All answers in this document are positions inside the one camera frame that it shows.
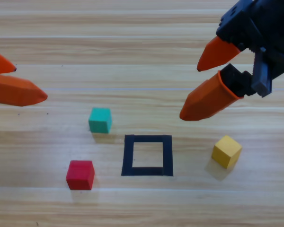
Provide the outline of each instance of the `wooden table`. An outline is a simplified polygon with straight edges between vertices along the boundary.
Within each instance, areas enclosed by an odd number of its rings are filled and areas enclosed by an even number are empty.
[[[235,0],[0,0],[0,53],[48,100],[0,105],[0,227],[284,227],[284,75],[273,93],[184,122],[205,45]],[[231,62],[252,72],[253,54]],[[92,135],[108,107],[108,135]],[[121,176],[126,134],[173,138],[174,176]],[[211,159],[229,135],[230,170]],[[134,166],[162,165],[160,144]],[[92,191],[70,191],[71,160],[92,160]]]

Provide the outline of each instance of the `orange fingertip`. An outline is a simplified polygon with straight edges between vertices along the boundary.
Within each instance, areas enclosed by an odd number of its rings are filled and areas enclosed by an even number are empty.
[[[15,72],[16,67],[0,54],[0,73]]]
[[[47,94],[31,81],[0,74],[0,104],[27,106],[46,99]]]
[[[199,60],[197,70],[200,72],[224,65],[239,53],[240,50],[235,45],[223,41],[220,37],[216,36],[206,45]]]
[[[184,121],[210,118],[217,112],[242,99],[231,92],[222,82],[220,71],[192,91],[180,112]]]

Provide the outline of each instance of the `black tape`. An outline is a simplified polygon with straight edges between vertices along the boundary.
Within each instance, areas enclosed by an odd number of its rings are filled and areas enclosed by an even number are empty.
[[[133,167],[135,142],[163,143],[163,167]],[[173,176],[172,136],[125,135],[122,176]]]

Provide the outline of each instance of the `yellow cube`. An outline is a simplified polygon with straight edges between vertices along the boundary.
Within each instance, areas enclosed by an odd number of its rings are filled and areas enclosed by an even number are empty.
[[[227,169],[238,160],[241,151],[242,146],[237,141],[224,136],[214,145],[212,158]]]

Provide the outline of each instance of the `foam block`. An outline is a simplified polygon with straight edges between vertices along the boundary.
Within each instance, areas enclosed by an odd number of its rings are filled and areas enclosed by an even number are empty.
[[[92,161],[72,160],[66,175],[71,190],[91,190],[95,177]]]
[[[213,147],[212,158],[224,168],[231,167],[239,158],[242,146],[229,136],[224,136]]]
[[[109,108],[92,109],[89,116],[89,128],[93,133],[109,133],[112,125],[112,117]]]

